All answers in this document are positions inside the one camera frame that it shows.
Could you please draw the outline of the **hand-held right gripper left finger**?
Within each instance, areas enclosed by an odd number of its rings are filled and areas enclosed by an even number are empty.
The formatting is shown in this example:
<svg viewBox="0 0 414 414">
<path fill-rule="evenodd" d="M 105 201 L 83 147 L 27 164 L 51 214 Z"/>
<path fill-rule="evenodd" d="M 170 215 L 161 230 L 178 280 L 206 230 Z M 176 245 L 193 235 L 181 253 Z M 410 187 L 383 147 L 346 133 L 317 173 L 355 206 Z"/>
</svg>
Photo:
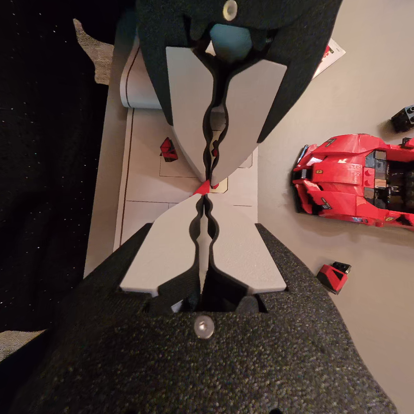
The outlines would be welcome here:
<svg viewBox="0 0 414 414">
<path fill-rule="evenodd" d="M 125 292 L 172 295 L 200 292 L 200 221 L 204 196 L 195 194 L 166 210 L 151 225 L 120 288 Z"/>
</svg>

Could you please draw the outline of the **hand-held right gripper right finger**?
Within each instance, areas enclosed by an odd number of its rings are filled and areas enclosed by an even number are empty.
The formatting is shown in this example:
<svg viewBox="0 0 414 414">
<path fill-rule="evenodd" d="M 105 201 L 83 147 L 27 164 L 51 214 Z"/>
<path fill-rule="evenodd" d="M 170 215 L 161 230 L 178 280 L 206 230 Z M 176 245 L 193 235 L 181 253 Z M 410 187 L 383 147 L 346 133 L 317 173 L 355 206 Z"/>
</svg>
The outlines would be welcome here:
<svg viewBox="0 0 414 414">
<path fill-rule="evenodd" d="M 256 225 L 220 195 L 202 198 L 201 283 L 204 297 L 243 297 L 287 287 Z"/>
</svg>

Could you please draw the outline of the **red black green lego assembly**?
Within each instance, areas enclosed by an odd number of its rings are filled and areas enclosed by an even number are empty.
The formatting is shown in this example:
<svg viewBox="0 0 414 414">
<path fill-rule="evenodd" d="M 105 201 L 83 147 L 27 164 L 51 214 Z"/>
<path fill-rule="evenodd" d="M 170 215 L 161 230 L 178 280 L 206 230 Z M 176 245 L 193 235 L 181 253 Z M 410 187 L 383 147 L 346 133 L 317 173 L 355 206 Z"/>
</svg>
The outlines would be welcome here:
<svg viewBox="0 0 414 414">
<path fill-rule="evenodd" d="M 390 119 L 396 133 L 408 132 L 414 128 L 414 105 L 406 106 Z"/>
</svg>

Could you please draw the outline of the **black red lego block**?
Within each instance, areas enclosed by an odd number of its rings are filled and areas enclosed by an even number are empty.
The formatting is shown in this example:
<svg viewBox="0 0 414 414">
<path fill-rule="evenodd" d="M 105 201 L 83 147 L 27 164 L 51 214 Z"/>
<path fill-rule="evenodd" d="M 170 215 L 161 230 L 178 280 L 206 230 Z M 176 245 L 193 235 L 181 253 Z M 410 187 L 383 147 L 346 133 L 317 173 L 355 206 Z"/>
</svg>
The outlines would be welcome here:
<svg viewBox="0 0 414 414">
<path fill-rule="evenodd" d="M 323 265 L 316 278 L 331 293 L 338 295 L 348 280 L 351 265 L 342 262 L 333 262 Z"/>
</svg>

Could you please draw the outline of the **lego instruction booklet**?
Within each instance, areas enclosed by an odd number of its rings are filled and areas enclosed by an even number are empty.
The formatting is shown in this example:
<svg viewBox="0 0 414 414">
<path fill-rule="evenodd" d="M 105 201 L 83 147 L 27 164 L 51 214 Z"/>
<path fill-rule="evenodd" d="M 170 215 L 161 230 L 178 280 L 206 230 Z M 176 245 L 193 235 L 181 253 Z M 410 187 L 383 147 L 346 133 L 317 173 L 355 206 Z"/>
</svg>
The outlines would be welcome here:
<svg viewBox="0 0 414 414">
<path fill-rule="evenodd" d="M 114 251 L 201 185 L 161 110 L 137 37 L 122 71 L 120 95 L 127 121 Z"/>
</svg>

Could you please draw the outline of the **white sticker sheet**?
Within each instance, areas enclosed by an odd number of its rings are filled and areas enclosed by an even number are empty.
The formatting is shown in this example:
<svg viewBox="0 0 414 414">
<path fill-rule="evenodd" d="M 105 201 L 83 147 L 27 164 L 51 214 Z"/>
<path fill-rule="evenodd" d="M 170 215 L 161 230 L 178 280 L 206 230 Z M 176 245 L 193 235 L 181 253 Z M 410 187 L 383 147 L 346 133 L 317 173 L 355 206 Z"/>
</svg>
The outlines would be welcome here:
<svg viewBox="0 0 414 414">
<path fill-rule="evenodd" d="M 333 38 L 331 38 L 328 42 L 327 48 L 325 49 L 323 58 L 313 75 L 313 79 L 338 61 L 345 55 L 345 53 L 346 51 Z"/>
</svg>

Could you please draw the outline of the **red lego car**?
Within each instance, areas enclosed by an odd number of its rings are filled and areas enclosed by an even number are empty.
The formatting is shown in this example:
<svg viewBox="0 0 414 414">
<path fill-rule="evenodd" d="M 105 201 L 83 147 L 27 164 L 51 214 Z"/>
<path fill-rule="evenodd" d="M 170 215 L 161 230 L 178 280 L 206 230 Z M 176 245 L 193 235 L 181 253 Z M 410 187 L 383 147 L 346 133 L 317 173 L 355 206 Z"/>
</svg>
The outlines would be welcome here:
<svg viewBox="0 0 414 414">
<path fill-rule="evenodd" d="M 414 230 L 413 138 L 347 134 L 306 145 L 291 181 L 300 214 Z"/>
</svg>

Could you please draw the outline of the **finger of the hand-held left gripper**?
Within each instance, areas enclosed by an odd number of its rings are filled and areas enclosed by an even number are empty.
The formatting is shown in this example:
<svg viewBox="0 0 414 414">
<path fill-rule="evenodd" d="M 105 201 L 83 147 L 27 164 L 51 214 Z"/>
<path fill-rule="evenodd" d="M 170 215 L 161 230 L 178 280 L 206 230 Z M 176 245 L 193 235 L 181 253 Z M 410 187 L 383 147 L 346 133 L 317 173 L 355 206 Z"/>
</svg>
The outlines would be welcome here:
<svg viewBox="0 0 414 414">
<path fill-rule="evenodd" d="M 211 186 L 229 177 L 257 147 L 263 125 L 287 66 L 260 60 L 229 81 L 224 100 L 225 128 L 214 132 Z"/>
<path fill-rule="evenodd" d="M 214 79 L 191 49 L 166 47 L 173 131 L 193 172 L 205 182 L 204 116 L 211 105 Z"/>
</svg>

